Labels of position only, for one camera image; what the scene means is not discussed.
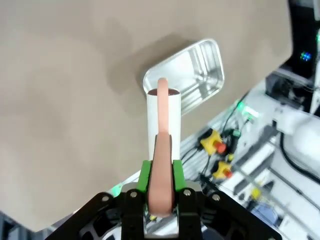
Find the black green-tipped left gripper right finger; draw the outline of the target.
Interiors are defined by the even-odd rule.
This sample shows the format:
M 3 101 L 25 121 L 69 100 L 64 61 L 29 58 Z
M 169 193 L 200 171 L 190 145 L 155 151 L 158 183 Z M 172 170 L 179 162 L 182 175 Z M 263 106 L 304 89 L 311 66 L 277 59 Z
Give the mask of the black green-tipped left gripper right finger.
M 224 192 L 204 194 L 185 180 L 181 160 L 172 162 L 178 239 L 203 239 L 202 226 L 221 240 L 280 240 L 282 236 Z

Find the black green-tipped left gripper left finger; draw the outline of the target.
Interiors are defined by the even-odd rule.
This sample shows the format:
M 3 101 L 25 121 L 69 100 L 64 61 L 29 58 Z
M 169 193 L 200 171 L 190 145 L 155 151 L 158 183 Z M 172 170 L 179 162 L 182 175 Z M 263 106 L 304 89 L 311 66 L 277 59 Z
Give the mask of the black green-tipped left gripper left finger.
M 100 192 L 51 233 L 48 240 L 101 240 L 118 226 L 125 240 L 143 240 L 146 193 L 152 162 L 142 163 L 139 179 L 116 197 Z

